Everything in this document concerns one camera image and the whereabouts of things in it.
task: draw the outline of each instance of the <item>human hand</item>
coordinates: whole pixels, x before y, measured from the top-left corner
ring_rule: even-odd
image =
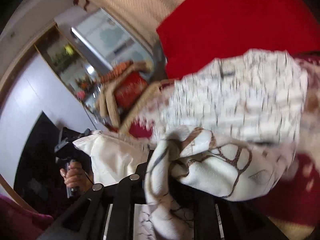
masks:
[[[87,186],[87,176],[82,169],[82,165],[79,162],[73,162],[69,165],[69,171],[60,169],[60,174],[64,178],[64,184],[67,187],[75,188],[79,187],[81,191],[85,191]]]

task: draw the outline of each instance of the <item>wall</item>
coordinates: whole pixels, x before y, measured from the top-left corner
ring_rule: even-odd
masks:
[[[22,47],[73,0],[24,0],[0,36],[0,78]]]
[[[12,86],[0,113],[0,173],[11,187],[21,152],[42,111],[58,127],[79,132],[94,129],[80,102],[35,54]],[[95,125],[99,130],[105,129],[100,123]]]

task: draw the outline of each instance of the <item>person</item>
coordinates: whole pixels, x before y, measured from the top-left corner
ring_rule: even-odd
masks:
[[[65,169],[60,169],[60,174],[67,187],[79,187],[82,194],[92,187],[93,172],[90,171],[87,176],[80,162],[71,163],[68,172]]]

